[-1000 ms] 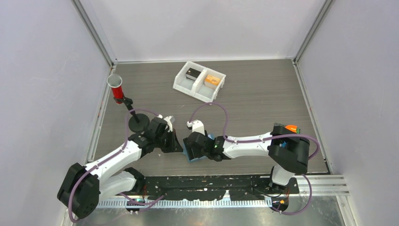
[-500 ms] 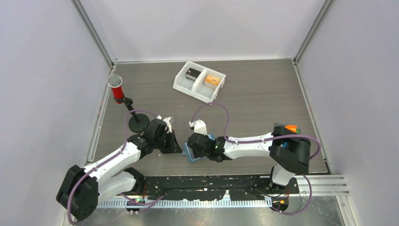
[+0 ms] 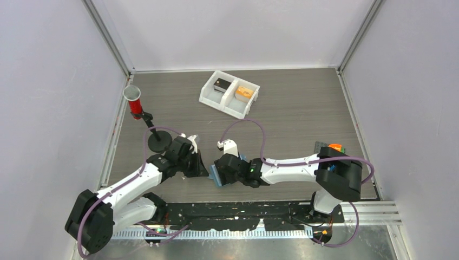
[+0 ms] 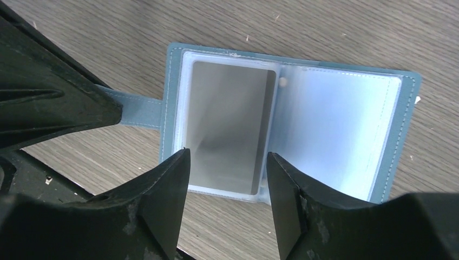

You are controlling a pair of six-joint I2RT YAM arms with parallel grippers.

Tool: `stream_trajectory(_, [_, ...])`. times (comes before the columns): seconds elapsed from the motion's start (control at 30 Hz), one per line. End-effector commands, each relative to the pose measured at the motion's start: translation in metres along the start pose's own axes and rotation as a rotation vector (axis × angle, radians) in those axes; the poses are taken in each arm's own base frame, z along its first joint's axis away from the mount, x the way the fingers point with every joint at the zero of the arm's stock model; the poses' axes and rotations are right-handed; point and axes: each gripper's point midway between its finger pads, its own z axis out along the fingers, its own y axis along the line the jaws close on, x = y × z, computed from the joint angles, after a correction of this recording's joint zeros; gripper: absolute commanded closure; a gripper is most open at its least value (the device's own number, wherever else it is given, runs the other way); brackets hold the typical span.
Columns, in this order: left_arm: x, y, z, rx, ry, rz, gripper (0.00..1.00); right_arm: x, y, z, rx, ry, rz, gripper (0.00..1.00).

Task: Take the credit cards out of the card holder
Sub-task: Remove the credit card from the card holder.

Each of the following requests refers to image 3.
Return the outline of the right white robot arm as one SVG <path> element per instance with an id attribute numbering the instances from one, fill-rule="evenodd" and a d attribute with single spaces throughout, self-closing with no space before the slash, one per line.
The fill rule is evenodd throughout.
<path id="1" fill-rule="evenodd" d="M 211 166 L 217 186 L 240 182 L 258 188 L 283 182 L 312 182 L 320 186 L 313 193 L 309 215 L 315 222 L 327 219 L 341 202 L 361 199 L 362 163 L 331 147 L 322 147 L 309 157 L 274 160 L 242 157 L 225 153 Z"/>

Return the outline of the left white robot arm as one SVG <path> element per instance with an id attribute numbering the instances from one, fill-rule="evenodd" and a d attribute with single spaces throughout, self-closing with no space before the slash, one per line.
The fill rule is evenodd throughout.
<path id="1" fill-rule="evenodd" d="M 150 156 L 139 169 L 119 182 L 97 192 L 82 191 L 64 226 L 65 231 L 90 254 L 95 254 L 114 234 L 131 225 L 145 220 L 162 223 L 167 212 L 166 202 L 149 189 L 178 172 L 187 178 L 208 176 L 198 141 L 198 135 L 177 136 L 164 153 Z"/>

